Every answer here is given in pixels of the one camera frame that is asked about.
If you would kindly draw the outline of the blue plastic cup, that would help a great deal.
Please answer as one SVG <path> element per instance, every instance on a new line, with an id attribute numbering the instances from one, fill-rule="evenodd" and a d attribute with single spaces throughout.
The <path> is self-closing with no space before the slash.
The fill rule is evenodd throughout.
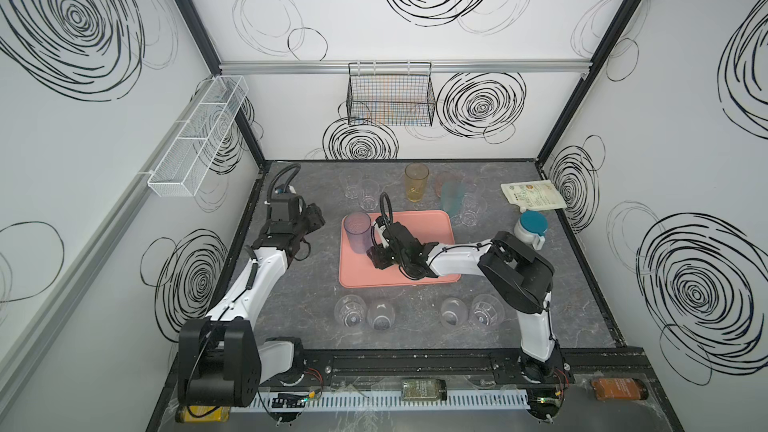
<path id="1" fill-rule="evenodd" d="M 365 255 L 372 247 L 371 227 L 371 217 L 365 212 L 353 212 L 344 218 L 344 232 L 349 247 L 356 254 Z"/>

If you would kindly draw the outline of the teal plastic cup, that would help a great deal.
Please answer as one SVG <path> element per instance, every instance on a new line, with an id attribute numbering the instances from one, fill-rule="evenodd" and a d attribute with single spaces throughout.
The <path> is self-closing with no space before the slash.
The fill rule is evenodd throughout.
<path id="1" fill-rule="evenodd" d="M 442 210 L 450 217 L 457 217 L 460 214 L 464 196 L 464 186 L 461 181 L 454 184 L 446 184 L 440 197 Z"/>

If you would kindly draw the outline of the yellow plastic cup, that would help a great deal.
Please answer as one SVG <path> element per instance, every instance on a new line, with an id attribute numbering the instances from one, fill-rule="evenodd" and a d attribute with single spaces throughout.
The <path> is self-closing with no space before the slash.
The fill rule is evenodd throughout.
<path id="1" fill-rule="evenodd" d="M 412 203 L 422 201 L 425 194 L 429 168 L 424 163 L 408 164 L 404 171 L 406 198 Z"/>

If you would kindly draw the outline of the clear cup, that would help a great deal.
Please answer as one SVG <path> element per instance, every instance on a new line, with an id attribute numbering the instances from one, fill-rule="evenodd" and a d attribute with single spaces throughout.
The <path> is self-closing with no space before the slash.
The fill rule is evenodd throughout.
<path id="1" fill-rule="evenodd" d="M 334 318 L 344 327 L 355 328 L 366 320 L 367 310 L 367 304 L 363 298 L 349 294 L 337 301 L 334 307 Z"/>
<path id="2" fill-rule="evenodd" d="M 440 306 L 440 323 L 447 329 L 455 329 L 468 320 L 468 307 L 456 297 L 446 298 Z"/>
<path id="3" fill-rule="evenodd" d="M 375 331 L 390 330 L 395 323 L 396 311 L 386 300 L 374 300 L 368 307 L 367 322 Z"/>
<path id="4" fill-rule="evenodd" d="M 478 328 L 498 327 L 506 318 L 502 302 L 494 295 L 477 295 L 469 309 L 469 322 Z"/>

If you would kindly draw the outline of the clear faceted glass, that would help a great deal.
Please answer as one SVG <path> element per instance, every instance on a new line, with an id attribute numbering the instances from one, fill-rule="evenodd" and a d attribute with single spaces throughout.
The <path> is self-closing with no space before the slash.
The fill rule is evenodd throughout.
<path id="1" fill-rule="evenodd" d="M 365 212 L 374 212 L 379 209 L 380 185 L 373 179 L 363 179 L 360 184 L 358 202 Z"/>

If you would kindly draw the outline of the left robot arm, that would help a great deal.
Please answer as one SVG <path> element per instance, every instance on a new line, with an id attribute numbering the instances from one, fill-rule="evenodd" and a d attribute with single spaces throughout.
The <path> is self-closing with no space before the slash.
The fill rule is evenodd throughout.
<path id="1" fill-rule="evenodd" d="M 296 260 L 305 236 L 325 224 L 320 208 L 293 187 L 269 197 L 267 219 L 246 266 L 224 297 L 178 337 L 178 401 L 183 407 L 245 407 L 260 385 L 296 368 L 297 339 L 258 344 L 255 325 L 277 282 Z"/>

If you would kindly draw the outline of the clear glass back left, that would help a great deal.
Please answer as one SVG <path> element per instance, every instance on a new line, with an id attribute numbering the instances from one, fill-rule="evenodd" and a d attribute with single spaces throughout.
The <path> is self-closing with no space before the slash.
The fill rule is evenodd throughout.
<path id="1" fill-rule="evenodd" d="M 357 168 L 347 168 L 340 173 L 339 180 L 347 199 L 358 199 L 361 193 L 363 173 Z"/>

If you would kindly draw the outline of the clear glass right front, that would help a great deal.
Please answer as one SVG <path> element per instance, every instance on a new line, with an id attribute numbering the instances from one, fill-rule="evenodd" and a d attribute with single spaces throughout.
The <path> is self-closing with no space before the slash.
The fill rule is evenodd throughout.
<path id="1" fill-rule="evenodd" d="M 460 222 L 467 227 L 476 226 L 486 208 L 487 202 L 483 197 L 477 194 L 466 194 L 459 214 Z"/>

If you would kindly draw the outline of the clear glass right back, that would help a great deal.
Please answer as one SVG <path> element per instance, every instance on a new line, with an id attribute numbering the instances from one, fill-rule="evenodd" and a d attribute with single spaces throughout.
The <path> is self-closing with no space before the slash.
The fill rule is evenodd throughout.
<path id="1" fill-rule="evenodd" d="M 478 178 L 466 177 L 462 180 L 462 185 L 467 195 L 476 197 L 481 197 L 486 189 L 485 182 Z"/>

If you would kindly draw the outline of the white jar teal lid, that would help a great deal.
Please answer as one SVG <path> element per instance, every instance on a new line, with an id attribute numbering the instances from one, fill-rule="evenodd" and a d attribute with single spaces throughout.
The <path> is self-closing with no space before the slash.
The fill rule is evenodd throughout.
<path id="1" fill-rule="evenodd" d="M 541 212 L 527 210 L 518 218 L 513 235 L 534 250 L 541 251 L 548 229 L 548 220 Z"/>

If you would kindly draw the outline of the green bottle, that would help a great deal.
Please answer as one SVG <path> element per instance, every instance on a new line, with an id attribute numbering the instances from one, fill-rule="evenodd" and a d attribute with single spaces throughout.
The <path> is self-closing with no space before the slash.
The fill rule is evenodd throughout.
<path id="1" fill-rule="evenodd" d="M 403 401 L 446 401 L 447 384 L 438 378 L 406 378 L 402 381 Z"/>

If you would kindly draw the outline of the yellow bottle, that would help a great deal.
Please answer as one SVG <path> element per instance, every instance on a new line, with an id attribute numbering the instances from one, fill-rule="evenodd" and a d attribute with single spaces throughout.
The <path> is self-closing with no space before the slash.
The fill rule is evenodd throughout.
<path id="1" fill-rule="evenodd" d="M 230 418 L 231 408 L 222 406 L 179 406 L 175 421 L 177 423 L 214 423 L 227 422 Z"/>

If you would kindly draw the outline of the orange bottle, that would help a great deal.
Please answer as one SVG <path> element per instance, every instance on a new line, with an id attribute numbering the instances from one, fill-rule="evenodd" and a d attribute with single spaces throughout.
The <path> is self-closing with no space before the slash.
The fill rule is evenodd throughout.
<path id="1" fill-rule="evenodd" d="M 591 386 L 599 401 L 644 401 L 649 398 L 647 387 L 636 378 L 597 378 L 591 381 Z"/>

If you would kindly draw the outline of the white mesh wall shelf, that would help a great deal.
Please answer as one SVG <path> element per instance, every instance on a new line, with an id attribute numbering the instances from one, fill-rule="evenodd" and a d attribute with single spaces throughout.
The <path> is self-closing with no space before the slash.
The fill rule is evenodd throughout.
<path id="1" fill-rule="evenodd" d="M 248 90 L 239 75 L 218 75 L 201 82 L 189 103 L 189 114 L 148 179 L 156 195 L 193 197 L 198 193 Z"/>

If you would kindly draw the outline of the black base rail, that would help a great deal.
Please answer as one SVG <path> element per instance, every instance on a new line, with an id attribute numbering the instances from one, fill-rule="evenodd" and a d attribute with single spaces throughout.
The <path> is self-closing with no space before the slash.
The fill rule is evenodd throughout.
<path id="1" fill-rule="evenodd" d="M 517 348 L 495 349 L 306 349 L 286 372 L 264 377 L 267 386 L 321 383 L 337 386 L 343 377 L 488 376 L 498 385 L 535 387 L 523 375 Z M 643 349 L 564 348 L 541 386 L 565 384 L 576 374 L 638 372 L 649 369 Z"/>

